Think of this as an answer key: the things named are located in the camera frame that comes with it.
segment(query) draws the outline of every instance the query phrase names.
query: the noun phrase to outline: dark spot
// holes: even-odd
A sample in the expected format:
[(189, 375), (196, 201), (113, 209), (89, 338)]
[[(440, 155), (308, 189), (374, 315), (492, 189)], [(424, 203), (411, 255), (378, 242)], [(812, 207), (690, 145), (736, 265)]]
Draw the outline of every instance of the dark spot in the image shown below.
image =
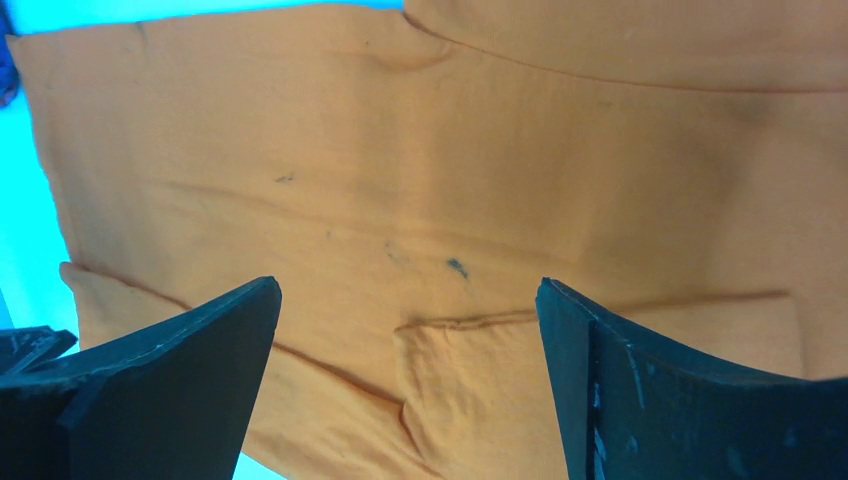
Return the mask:
[(288, 175), (283, 175), (282, 177), (279, 177), (274, 181), (277, 183), (291, 183), (292, 181), (294, 181), (294, 172)]
[(462, 278), (468, 280), (468, 270), (466, 270), (465, 267), (462, 266), (462, 263), (460, 263), (459, 260), (451, 258), (447, 261), (447, 264), (449, 267), (459, 272), (459, 274), (462, 275)]
[(394, 263), (398, 265), (409, 263), (409, 257), (398, 252), (397, 247), (390, 240), (386, 240), (386, 243), (383, 244), (383, 250), (386, 252), (386, 256)]

